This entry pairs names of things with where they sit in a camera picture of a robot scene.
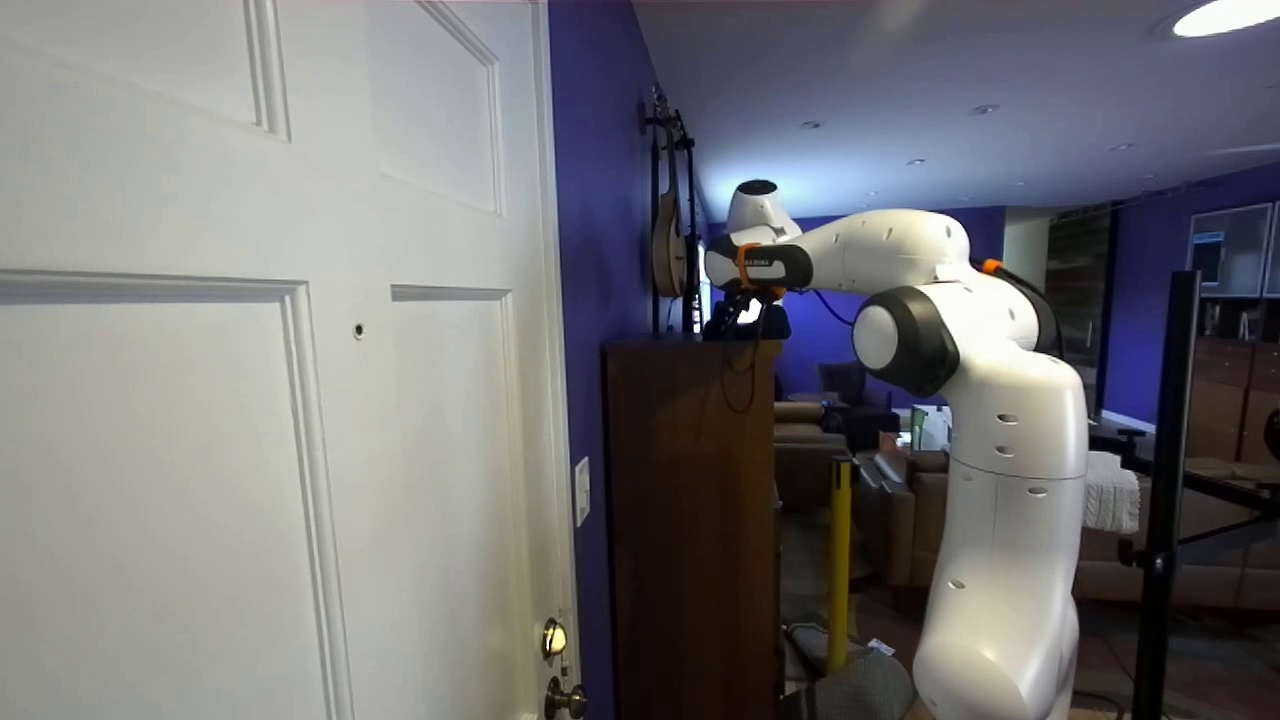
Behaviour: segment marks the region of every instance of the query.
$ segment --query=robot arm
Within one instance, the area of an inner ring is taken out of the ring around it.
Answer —
[[[860,364],[952,409],[945,549],[915,687],[934,716],[1065,716],[1075,668],[1087,414],[1075,369],[1044,356],[1046,309],[968,263],[957,222],[845,218],[783,243],[706,255],[714,285],[866,294]]]

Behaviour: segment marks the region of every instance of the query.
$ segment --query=wooden floor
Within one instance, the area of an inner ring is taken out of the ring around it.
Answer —
[[[812,622],[827,610],[824,522],[783,522],[780,610],[783,622]],[[923,600],[892,598],[866,579],[851,598],[851,647],[882,643],[900,668],[911,668]],[[1072,720],[1113,720],[1130,709],[1136,610],[1081,610],[1075,711]],[[1270,622],[1233,622],[1176,611],[1168,636],[1168,720],[1270,720],[1280,716],[1280,611]],[[812,671],[791,660],[786,684],[802,687]]]

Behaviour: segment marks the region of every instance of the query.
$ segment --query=wooden furniture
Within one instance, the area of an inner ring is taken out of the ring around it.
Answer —
[[[1187,477],[1215,477],[1245,490],[1280,490],[1280,463],[1227,463],[1227,459],[1192,456]]]
[[[1199,269],[1199,342],[1187,456],[1274,463],[1263,420],[1280,414],[1280,205],[1202,214],[1187,263]]]
[[[888,588],[895,598],[923,600],[934,570],[934,551],[945,543],[949,518],[949,456],[938,451],[895,451],[882,443],[880,451],[907,484],[907,494],[892,496],[892,543],[888,543]]]
[[[773,720],[774,345],[604,352],[620,720]]]

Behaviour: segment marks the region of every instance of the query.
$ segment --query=purple wall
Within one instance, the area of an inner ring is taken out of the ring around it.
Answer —
[[[971,255],[999,255],[1004,252],[1004,208],[945,208],[949,218],[957,218],[968,232]],[[851,336],[845,328],[845,321],[851,321],[860,312],[862,296],[848,296],[848,294],[791,294],[783,296],[786,321],[791,321],[791,336],[780,352],[780,386],[783,394],[815,394],[815,369],[818,364],[848,364],[851,362]],[[915,398],[866,382],[866,401],[873,406],[911,406]]]
[[[1115,275],[1103,409],[1157,420],[1168,275],[1196,214],[1280,201],[1280,166],[1115,205]]]
[[[649,328],[649,89],[653,66],[630,0],[551,0],[566,443],[570,459],[591,459],[595,484],[595,509],[574,531],[591,720],[616,716],[598,349]]]

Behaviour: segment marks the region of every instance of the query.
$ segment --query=door panel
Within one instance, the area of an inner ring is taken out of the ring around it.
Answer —
[[[441,0],[373,13],[380,166],[431,193],[496,208],[496,54]]]
[[[524,647],[516,598],[527,598],[518,551],[524,472],[510,456],[506,296],[396,289],[388,433],[401,433],[401,472],[375,490],[380,509],[350,527],[343,557],[373,572],[350,591],[355,695],[369,716],[437,716],[441,695],[465,695],[457,716],[510,716],[524,677],[501,677]]]
[[[182,13],[3,3],[0,716],[537,716],[544,8]]]
[[[236,125],[260,120],[262,73],[274,69],[272,0],[172,3],[3,0],[0,38],[81,73],[179,102]]]
[[[290,294],[0,275],[0,716],[324,716]]]

